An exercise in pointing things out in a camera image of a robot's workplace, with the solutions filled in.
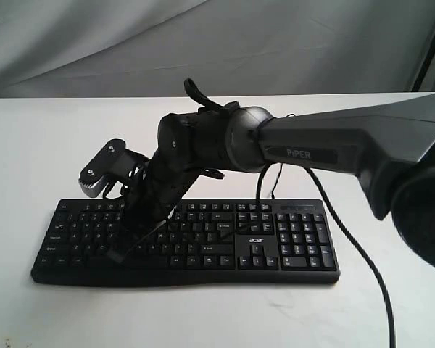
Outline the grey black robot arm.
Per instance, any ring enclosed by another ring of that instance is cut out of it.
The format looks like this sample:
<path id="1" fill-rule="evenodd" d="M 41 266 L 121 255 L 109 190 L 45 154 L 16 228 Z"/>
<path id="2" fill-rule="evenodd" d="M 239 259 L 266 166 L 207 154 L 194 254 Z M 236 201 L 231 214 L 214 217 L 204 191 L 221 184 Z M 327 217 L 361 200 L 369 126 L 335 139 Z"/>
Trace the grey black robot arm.
<path id="1" fill-rule="evenodd" d="M 260 173 L 275 163 L 356 177 L 373 215 L 435 267 L 435 94 L 286 118 L 217 104 L 159 123 L 158 147 L 127 186 L 122 220 L 133 232 L 163 221 L 205 170 Z"/>

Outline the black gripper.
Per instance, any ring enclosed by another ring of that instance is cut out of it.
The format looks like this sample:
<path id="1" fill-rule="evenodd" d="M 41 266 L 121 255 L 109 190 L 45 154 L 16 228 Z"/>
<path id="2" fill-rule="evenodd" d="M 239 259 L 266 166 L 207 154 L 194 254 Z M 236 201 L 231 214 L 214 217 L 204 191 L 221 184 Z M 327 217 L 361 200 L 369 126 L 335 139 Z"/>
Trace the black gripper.
<path id="1" fill-rule="evenodd" d="M 169 226 L 177 223 L 173 208 L 202 174 L 201 167 L 174 170 L 155 152 L 133 183 L 123 189 L 121 222 L 107 256 L 116 263 L 135 263 L 137 254 L 161 254 L 169 244 Z"/>

